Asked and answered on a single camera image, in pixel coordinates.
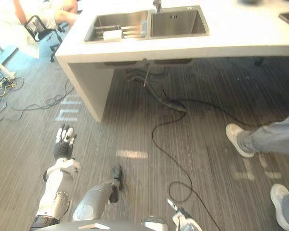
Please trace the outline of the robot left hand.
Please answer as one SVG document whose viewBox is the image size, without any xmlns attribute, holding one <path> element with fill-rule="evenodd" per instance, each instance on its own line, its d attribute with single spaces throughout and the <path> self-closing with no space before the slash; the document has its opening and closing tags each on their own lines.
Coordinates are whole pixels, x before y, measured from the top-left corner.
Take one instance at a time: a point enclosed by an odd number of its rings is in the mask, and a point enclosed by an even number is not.
<svg viewBox="0 0 289 231">
<path fill-rule="evenodd" d="M 70 125 L 62 124 L 56 134 L 53 156 L 55 161 L 60 158 L 67 160 L 72 158 L 74 143 L 77 134 Z"/>
</svg>

